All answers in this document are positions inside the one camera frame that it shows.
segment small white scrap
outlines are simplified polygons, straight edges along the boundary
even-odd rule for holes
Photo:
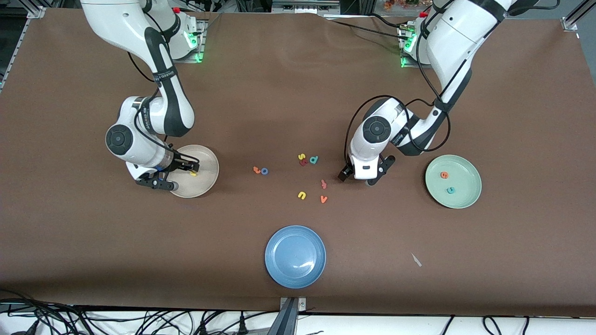
[[[422,263],[420,263],[420,261],[416,258],[416,256],[414,256],[413,253],[412,253],[412,257],[414,258],[414,262],[416,262],[416,264],[418,264],[418,266],[422,267]]]

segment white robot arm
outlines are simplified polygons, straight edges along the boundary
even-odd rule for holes
[[[353,172],[356,179],[368,179],[374,185],[380,178],[378,173],[384,175],[388,167],[382,166],[380,154],[390,142],[406,156],[417,156],[428,149],[470,81],[470,66],[476,51],[514,2],[435,0],[428,17],[418,18],[413,26],[404,27],[415,33],[410,35],[411,41],[404,42],[403,51],[434,69],[442,92],[436,92],[434,107],[426,119],[420,119],[393,97],[374,104],[350,142],[352,166],[344,168],[340,179],[345,180]]]
[[[170,36],[173,44],[168,44],[161,32],[147,21],[139,0],[81,0],[93,31],[106,42],[135,54],[147,63],[161,93],[161,97],[154,94],[152,97],[124,100],[116,123],[105,136],[106,146],[116,157],[126,161],[137,184],[175,191],[178,185],[159,178],[159,173],[175,169],[198,172],[198,159],[171,149],[156,135],[181,137],[193,127],[194,111],[170,56],[171,52],[188,53],[189,45],[176,44],[175,41],[184,36],[167,24],[167,20],[173,20],[174,25],[177,22],[176,15],[167,7],[167,1],[148,3],[154,6],[149,9],[156,16],[156,21],[159,20],[172,33],[167,35],[164,32],[164,35]]]

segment black cable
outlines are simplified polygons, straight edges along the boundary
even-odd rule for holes
[[[72,306],[64,305],[62,303],[52,303],[52,305],[58,306],[58,307],[65,309],[67,311],[66,314],[68,315],[68,317],[71,319],[71,321],[73,323],[73,328],[74,328],[75,334],[78,333],[78,331],[76,330],[76,322],[80,322],[83,324],[83,327],[85,328],[85,330],[90,335],[93,335],[93,331],[91,330],[91,327],[89,326],[89,324],[87,324],[87,321],[83,318],[83,313],[80,310],[78,310]],[[72,320],[72,318],[70,317],[70,313],[68,311],[72,311],[78,317],[77,321]]]
[[[188,332],[188,335],[191,335],[193,333],[193,329],[194,329],[194,319],[193,319],[193,315],[190,311],[188,311],[188,318],[190,319],[190,331]]]
[[[99,328],[96,324],[94,324],[93,322],[91,322],[91,319],[87,318],[87,321],[89,321],[89,324],[92,325],[93,327],[95,327],[95,329],[99,330],[103,335],[112,335],[107,333],[106,331],[104,331],[103,329]]]
[[[163,29],[159,26],[159,23],[157,23],[157,21],[155,21],[153,16],[151,16],[149,13],[145,13],[145,15],[149,16],[151,21],[153,21],[153,23],[155,23],[155,25],[159,29],[160,34],[162,34],[163,39],[166,41],[166,49],[167,49],[167,53],[169,54],[170,53],[170,45],[168,43],[170,43],[170,39],[166,37],[166,34],[163,32]]]
[[[449,318],[449,321],[447,321],[447,324],[445,325],[445,328],[443,328],[443,333],[441,333],[441,335],[447,334],[447,329],[449,329],[449,325],[451,325],[451,321],[453,321],[454,318],[455,318],[455,315],[451,315],[451,317]]]
[[[32,317],[32,318],[35,317],[34,315],[32,315],[32,316],[28,316],[28,315],[10,315],[10,313],[16,313],[16,312],[24,311],[26,309],[31,309],[30,306],[25,306],[25,307],[22,307],[22,308],[19,308],[19,309],[12,309],[12,307],[13,307],[13,304],[10,304],[9,303],[8,304],[8,309],[6,311],[0,311],[0,314],[6,313],[8,315],[8,317]]]
[[[426,18],[425,18],[424,21],[422,21],[422,23],[420,24],[420,30],[422,31],[422,30],[426,29],[426,27],[434,20],[434,18],[440,12],[442,12],[445,8],[447,8],[447,6],[449,6],[451,4],[451,2],[453,2],[453,1],[454,0],[449,0],[445,5],[443,5],[443,7],[441,7],[439,10],[437,10],[433,14],[433,16],[430,17],[428,23],[426,22]],[[437,92],[437,90],[434,88],[433,84],[430,82],[429,78],[426,76],[426,73],[424,72],[424,69],[422,68],[422,63],[420,62],[420,40],[416,43],[416,60],[417,60],[416,63],[418,63],[418,69],[420,69],[420,73],[422,73],[422,77],[424,77],[424,80],[426,80],[426,83],[429,85],[429,87],[433,91],[434,95],[438,99],[441,99],[439,92]]]
[[[511,11],[508,11],[507,14],[511,15],[511,13],[515,13],[517,11],[524,11],[524,10],[553,10],[557,8],[561,4],[561,0],[557,0],[557,3],[553,6],[526,6],[526,7],[518,7],[514,8]]]
[[[180,155],[180,156],[182,156],[182,157],[187,157],[187,158],[193,159],[193,160],[195,160],[195,161],[196,161],[196,163],[199,163],[199,160],[198,160],[197,158],[195,158],[195,157],[193,157],[193,156],[189,156],[189,155],[187,155],[187,154],[180,153],[180,152],[178,152],[178,151],[176,151],[176,150],[174,150],[174,149],[172,149],[172,148],[168,147],[167,145],[163,145],[163,144],[161,144],[161,143],[157,142],[156,140],[152,139],[152,138],[151,138],[149,135],[145,134],[145,132],[143,132],[143,131],[141,130],[141,128],[139,127],[139,125],[137,124],[137,121],[139,121],[139,123],[141,123],[141,121],[139,120],[139,115],[141,114],[141,111],[143,110],[144,106],[145,106],[146,104],[149,104],[150,102],[152,102],[152,100],[153,100],[153,99],[155,99],[155,97],[156,97],[156,95],[157,95],[157,93],[158,93],[158,92],[159,92],[159,88],[157,88],[157,89],[155,90],[155,92],[153,93],[153,95],[152,95],[151,97],[149,97],[149,99],[147,99],[147,100],[144,100],[144,101],[141,103],[141,106],[140,106],[139,110],[138,110],[138,111],[136,111],[136,114],[135,114],[135,121],[133,122],[133,123],[135,124],[135,128],[136,128],[136,129],[137,129],[137,131],[138,131],[138,132],[140,132],[140,133],[141,133],[141,135],[143,135],[143,136],[144,136],[146,139],[148,139],[149,141],[151,141],[151,142],[155,143],[155,144],[156,144],[156,145],[158,145],[159,147],[162,147],[162,148],[164,148],[165,150],[167,150],[167,151],[170,151],[171,153],[174,153],[174,154],[178,154],[178,155]]]
[[[487,333],[489,333],[490,335],[495,335],[495,333],[493,333],[492,331],[488,330],[488,326],[486,325],[486,320],[491,320],[492,324],[495,325],[496,331],[497,333],[499,333],[499,335],[501,334],[501,329],[499,328],[499,326],[496,324],[495,319],[493,319],[492,317],[483,317],[482,318],[482,325],[484,326],[485,330]]]
[[[216,316],[223,314],[225,311],[215,311],[213,314],[209,315],[206,319],[205,319],[205,325],[207,325],[209,322],[213,321],[213,319],[215,319]]]
[[[397,100],[403,106],[403,109],[406,109],[407,105],[413,103],[416,100],[415,99],[415,100],[408,102],[407,104],[403,104],[399,99],[397,99],[397,98],[394,98],[394,99]],[[447,119],[447,134],[445,134],[445,138],[443,139],[443,141],[436,147],[434,147],[432,149],[424,149],[424,148],[419,147],[418,144],[416,144],[416,142],[412,138],[412,129],[408,130],[408,137],[409,137],[410,142],[412,142],[412,145],[416,149],[420,150],[423,153],[431,153],[432,151],[436,151],[436,150],[440,149],[441,147],[443,147],[443,145],[445,145],[445,143],[447,143],[447,140],[449,139],[449,136],[451,135],[451,118],[449,118],[449,113],[447,113],[445,111],[441,111],[441,113],[445,114],[445,118]],[[410,121],[410,117],[409,117],[408,112],[406,111],[406,122],[407,122],[406,124],[409,124],[409,121]]]
[[[205,323],[205,315],[207,314],[208,311],[204,311],[203,315],[201,316],[201,323]]]
[[[70,319],[70,323],[74,326],[74,335],[79,335],[79,330],[76,328],[76,323],[73,320],[72,315],[70,315],[70,312],[66,312],[66,316]]]
[[[525,316],[524,318],[526,319],[526,324],[523,326],[523,330],[521,331],[521,335],[526,335],[527,326],[530,325],[530,317],[529,316]]]
[[[414,99],[414,100],[412,100],[412,101],[408,102],[408,103],[406,104],[406,107],[407,107],[408,105],[410,105],[411,103],[415,103],[416,101],[420,101],[420,102],[424,103],[425,105],[427,105],[427,106],[429,106],[429,107],[433,107],[433,106],[434,106],[434,103],[429,103],[429,102],[427,102],[426,100],[423,100],[423,99],[418,99],[418,98],[417,98],[417,99]]]
[[[380,35],[391,36],[391,37],[395,37],[395,38],[398,38],[398,39],[408,39],[406,36],[398,36],[398,35],[394,35],[394,34],[384,33],[384,32],[380,32],[378,30],[373,30],[373,29],[369,29],[369,28],[365,28],[365,27],[361,27],[361,26],[355,26],[353,24],[339,22],[339,21],[336,21],[336,20],[333,20],[333,22],[335,22],[337,24],[341,24],[343,26],[348,26],[348,27],[352,27],[352,28],[356,28],[356,29],[366,30],[367,32],[371,32],[371,33],[377,33],[377,34],[380,34]]]
[[[132,319],[110,319],[110,318],[94,318],[94,317],[90,317],[89,315],[87,315],[87,313],[85,314],[85,318],[88,321],[98,321],[98,322],[129,322],[129,321],[138,321],[138,320],[143,320],[146,319],[147,317],[140,317],[140,318],[132,318]]]
[[[256,313],[256,314],[253,314],[253,315],[249,315],[249,316],[245,317],[244,319],[245,319],[245,320],[248,320],[248,319],[250,319],[250,318],[258,317],[259,315],[263,315],[263,314],[267,314],[267,313],[277,313],[277,312],[278,312],[278,311],[260,312],[260,313]],[[239,323],[240,323],[240,321],[236,321],[236,322],[234,322],[233,324],[231,324],[231,325],[229,325],[229,326],[225,327],[223,330],[221,330],[221,331],[218,331],[217,333],[212,333],[212,334],[210,334],[210,335],[215,335],[215,334],[216,334],[216,335],[223,335],[223,334],[225,334],[225,331],[226,331],[226,330],[228,330],[228,329],[232,328],[233,326],[235,326],[235,325],[237,325],[237,324],[239,324]]]
[[[381,15],[379,15],[379,14],[377,14],[377,13],[370,13],[368,16],[373,16],[373,17],[376,17],[377,19],[381,20],[381,21],[382,21],[384,24],[386,24],[386,25],[388,25],[388,26],[390,26],[390,27],[394,27],[394,28],[399,28],[399,25],[400,25],[400,24],[407,23],[407,21],[406,21],[406,22],[404,22],[404,23],[391,23],[391,22],[389,22],[389,21],[385,20],[385,18],[384,18],[384,17],[382,17]]]
[[[178,317],[181,317],[181,316],[183,316],[183,315],[184,315],[184,314],[186,314],[186,313],[189,313],[189,312],[188,312],[188,311],[182,312],[182,313],[180,313],[180,314],[177,314],[177,315],[175,315],[174,317],[172,317],[172,318],[170,318],[170,319],[168,319],[168,320],[166,320],[164,317],[162,317],[162,319],[165,321],[165,322],[164,322],[164,324],[163,324],[163,325],[161,325],[161,327],[159,327],[158,329],[155,329],[155,330],[154,330],[154,331],[153,331],[151,334],[152,334],[152,335],[155,335],[155,334],[157,334],[157,332],[158,332],[158,331],[160,331],[161,329],[164,329],[164,328],[166,327],[166,325],[167,325],[167,324],[169,324],[169,325],[170,325],[169,327],[174,327],[175,329],[177,329],[177,330],[178,330],[178,333],[181,333],[181,330],[180,330],[180,328],[179,328],[177,325],[175,325],[175,324],[172,324],[172,321],[173,321],[174,319],[178,318]]]
[[[70,323],[68,323],[68,321],[66,321],[66,319],[64,319],[64,317],[62,315],[60,315],[59,312],[53,310],[52,308],[49,307],[49,303],[46,302],[41,302],[41,301],[37,301],[34,299],[31,299],[27,296],[25,296],[24,294],[21,294],[19,292],[16,291],[12,291],[12,290],[6,290],[6,289],[0,289],[0,291],[6,292],[6,293],[10,293],[13,295],[18,296],[20,299],[1,299],[0,302],[2,303],[6,303],[6,302],[10,302],[10,301],[17,301],[18,303],[22,303],[24,305],[29,305],[33,308],[36,309],[36,311],[41,311],[41,312],[45,312],[44,314],[42,313],[42,316],[45,317],[46,320],[43,320],[42,317],[40,317],[36,312],[34,312],[35,316],[38,318],[38,320],[47,325],[50,328],[50,332],[53,333],[53,331],[55,330],[55,328],[53,328],[53,326],[51,325],[49,318],[52,317],[56,320],[59,320],[60,322],[62,322],[64,324],[64,326],[66,327],[66,330],[68,331],[70,328],[70,331],[74,334],[77,333],[76,329],[74,328],[73,325],[71,325]],[[59,307],[67,307],[65,305],[62,304],[53,304]]]
[[[138,65],[136,65],[136,62],[135,62],[135,60],[134,60],[134,59],[132,59],[132,55],[131,55],[131,53],[130,53],[130,52],[128,52],[128,51],[127,51],[126,53],[128,54],[128,58],[130,58],[130,59],[131,59],[132,65],[134,65],[134,66],[135,66],[135,69],[136,69],[137,71],[139,71],[139,73],[141,74],[141,76],[145,77],[145,79],[146,79],[146,80],[149,80],[150,82],[154,83],[154,82],[155,82],[155,80],[153,80],[153,79],[151,79],[151,78],[147,77],[147,75],[145,75],[145,73],[143,73],[143,71],[141,71],[141,69],[139,69]]]
[[[136,330],[136,333],[135,333],[135,335],[141,335],[141,334],[143,334],[143,332],[144,332],[145,330],[147,330],[147,329],[149,328],[149,326],[150,326],[152,323],[154,323],[154,322],[156,322],[157,320],[159,320],[159,318],[160,318],[160,317],[162,317],[162,316],[164,316],[164,315],[168,314],[168,313],[169,313],[169,311],[163,312],[163,314],[159,315],[160,313],[161,313],[161,312],[157,312],[157,313],[155,313],[155,314],[153,315],[154,319],[153,319],[152,321],[150,321],[149,323],[147,323],[147,322],[143,322],[143,323],[141,324],[141,326],[139,327],[139,329],[137,329],[137,330]]]

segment metal bracket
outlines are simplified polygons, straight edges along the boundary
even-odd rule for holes
[[[567,25],[567,21],[565,21],[565,16],[561,19],[561,25],[563,26],[563,30],[566,32],[574,32],[578,29],[578,25],[573,23],[571,26]]]
[[[33,11],[29,11],[29,13],[27,14],[27,18],[32,19],[32,18],[42,18],[45,15],[45,7],[42,6],[37,6],[36,10]]]
[[[576,23],[596,7],[596,0],[583,0],[571,13],[561,19],[561,25],[566,32],[574,32],[578,29]]]
[[[281,297],[280,299],[280,309],[284,307],[284,303],[290,297]],[[306,297],[298,297],[298,311],[304,312],[306,310]]]

